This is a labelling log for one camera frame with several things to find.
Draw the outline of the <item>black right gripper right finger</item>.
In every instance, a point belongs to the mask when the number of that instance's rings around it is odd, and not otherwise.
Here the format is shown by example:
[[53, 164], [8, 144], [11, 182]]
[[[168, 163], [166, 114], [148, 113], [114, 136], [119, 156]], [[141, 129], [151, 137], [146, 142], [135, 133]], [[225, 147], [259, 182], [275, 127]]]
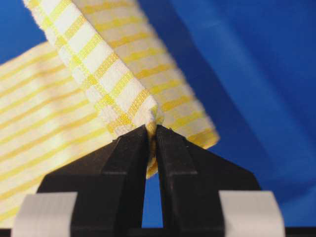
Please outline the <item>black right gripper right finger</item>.
[[161, 125], [156, 142], [164, 228], [174, 237], [223, 237], [219, 191], [259, 191], [253, 173]]

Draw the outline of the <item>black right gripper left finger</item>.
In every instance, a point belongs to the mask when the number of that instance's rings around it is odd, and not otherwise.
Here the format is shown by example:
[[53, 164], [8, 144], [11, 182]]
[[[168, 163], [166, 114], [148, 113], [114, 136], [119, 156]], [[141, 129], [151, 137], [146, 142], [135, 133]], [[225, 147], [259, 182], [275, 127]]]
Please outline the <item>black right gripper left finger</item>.
[[141, 126], [49, 174], [38, 193], [76, 192], [73, 237], [123, 237], [142, 226], [149, 141]]

